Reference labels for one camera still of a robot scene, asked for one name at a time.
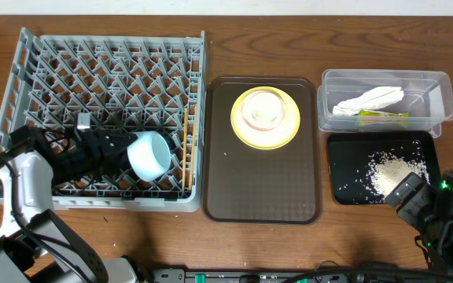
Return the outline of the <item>green orange snack wrapper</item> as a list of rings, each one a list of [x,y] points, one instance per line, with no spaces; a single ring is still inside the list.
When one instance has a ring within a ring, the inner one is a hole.
[[[382,112],[382,111],[364,109],[359,112],[359,116],[406,118],[409,115],[407,113],[391,113],[391,112]]]

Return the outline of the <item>white napkin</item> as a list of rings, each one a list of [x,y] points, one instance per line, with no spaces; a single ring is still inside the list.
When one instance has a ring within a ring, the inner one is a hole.
[[[339,102],[333,107],[334,116],[354,116],[362,110],[378,110],[400,102],[404,92],[399,86],[378,86],[359,97]]]

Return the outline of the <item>pink plastic bowl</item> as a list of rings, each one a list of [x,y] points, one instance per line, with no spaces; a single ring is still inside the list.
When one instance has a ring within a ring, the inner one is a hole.
[[[276,94],[278,95],[281,100],[282,100],[282,103],[283,103],[283,107],[284,107],[284,110],[282,112],[282,116],[275,120],[274,122],[271,122],[271,123],[256,123],[252,120],[252,118],[249,117],[249,102],[250,102],[250,98],[251,96],[255,93],[255,92],[259,92],[259,91],[263,91],[263,92],[271,92],[269,90],[257,90],[257,91],[254,91],[252,93],[250,93],[244,100],[243,102],[241,103],[241,115],[242,115],[242,118],[243,120],[253,129],[255,130],[261,130],[261,131],[269,131],[269,130],[273,130],[275,129],[276,127],[279,126],[279,124],[283,121],[283,119],[285,118],[285,102],[282,100],[281,96],[276,94],[276,93],[273,93],[273,94]]]

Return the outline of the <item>yellow plastic plate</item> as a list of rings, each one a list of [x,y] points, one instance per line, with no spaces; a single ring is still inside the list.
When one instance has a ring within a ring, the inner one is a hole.
[[[242,118],[241,103],[252,92],[269,90],[281,96],[285,102],[285,118],[273,130],[261,131],[251,128]],[[231,126],[238,138],[255,149],[271,150],[289,143],[300,127],[300,110],[296,102],[285,91],[272,86],[258,86],[246,90],[234,102],[230,112]]]

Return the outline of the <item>cream plastic cup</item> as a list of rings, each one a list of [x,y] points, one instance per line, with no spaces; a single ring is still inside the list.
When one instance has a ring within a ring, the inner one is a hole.
[[[249,117],[256,123],[271,123],[282,116],[281,98],[271,92],[255,92],[249,102]]]

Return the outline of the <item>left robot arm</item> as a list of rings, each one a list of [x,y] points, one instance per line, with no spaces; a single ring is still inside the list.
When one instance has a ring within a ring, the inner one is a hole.
[[[149,282],[124,255],[103,260],[53,210],[53,188],[92,182],[127,162],[136,134],[22,126],[0,152],[0,282]]]

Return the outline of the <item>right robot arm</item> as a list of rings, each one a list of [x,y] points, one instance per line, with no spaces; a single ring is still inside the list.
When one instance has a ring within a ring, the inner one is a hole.
[[[453,276],[453,169],[445,171],[439,183],[430,185],[410,173],[385,198],[397,215],[419,235],[428,268]]]

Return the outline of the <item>grey plastic dish rack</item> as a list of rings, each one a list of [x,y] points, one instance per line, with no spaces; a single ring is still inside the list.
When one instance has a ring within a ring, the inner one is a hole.
[[[62,130],[90,114],[94,129],[155,130],[171,150],[170,169],[151,182],[131,170],[53,189],[57,210],[115,208],[193,212],[201,204],[208,47],[188,38],[33,35],[20,32],[0,107],[0,151],[23,125]],[[189,191],[193,106],[197,104],[193,190]],[[186,191],[182,197],[184,109],[189,109]]]

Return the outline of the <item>clear plastic bin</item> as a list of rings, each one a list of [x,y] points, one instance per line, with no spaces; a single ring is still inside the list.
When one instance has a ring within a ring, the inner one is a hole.
[[[333,107],[378,86],[399,86],[400,102],[376,111],[407,113],[406,118],[334,116]],[[388,69],[329,69],[318,88],[318,125],[329,132],[425,130],[437,138],[453,119],[453,92],[447,73]]]

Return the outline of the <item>dark brown serving tray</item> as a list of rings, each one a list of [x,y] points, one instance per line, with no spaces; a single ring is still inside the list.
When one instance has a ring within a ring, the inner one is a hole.
[[[278,149],[254,149],[234,133],[235,100],[256,86],[285,91],[300,127]],[[322,213],[316,88],[296,77],[218,77],[208,87],[204,122],[202,208],[217,222],[312,224]]]

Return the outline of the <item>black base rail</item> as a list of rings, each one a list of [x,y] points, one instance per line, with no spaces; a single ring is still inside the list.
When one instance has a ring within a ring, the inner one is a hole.
[[[453,282],[445,276],[421,270],[381,268],[328,268],[305,273],[276,271],[154,270],[152,283],[334,283],[334,282]]]

